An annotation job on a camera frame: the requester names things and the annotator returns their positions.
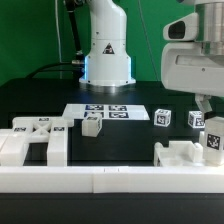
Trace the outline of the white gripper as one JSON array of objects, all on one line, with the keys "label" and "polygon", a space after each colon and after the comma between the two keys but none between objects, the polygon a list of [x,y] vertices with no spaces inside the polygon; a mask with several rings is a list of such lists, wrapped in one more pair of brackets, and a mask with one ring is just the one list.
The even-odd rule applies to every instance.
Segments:
[{"label": "white gripper", "polygon": [[224,56],[207,56],[196,43],[170,43],[162,52],[161,80],[166,89],[195,93],[206,120],[211,96],[224,97]]}]

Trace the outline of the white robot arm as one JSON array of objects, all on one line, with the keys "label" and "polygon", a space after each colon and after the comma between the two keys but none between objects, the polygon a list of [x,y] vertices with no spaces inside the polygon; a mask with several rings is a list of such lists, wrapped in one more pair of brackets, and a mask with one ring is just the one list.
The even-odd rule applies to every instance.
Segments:
[{"label": "white robot arm", "polygon": [[[224,0],[176,0],[194,12],[163,28],[161,81],[190,92],[202,113],[209,99],[224,97]],[[84,60],[82,87],[112,91],[133,85],[126,53],[126,13],[112,0],[86,0],[91,16],[91,50]]]}]

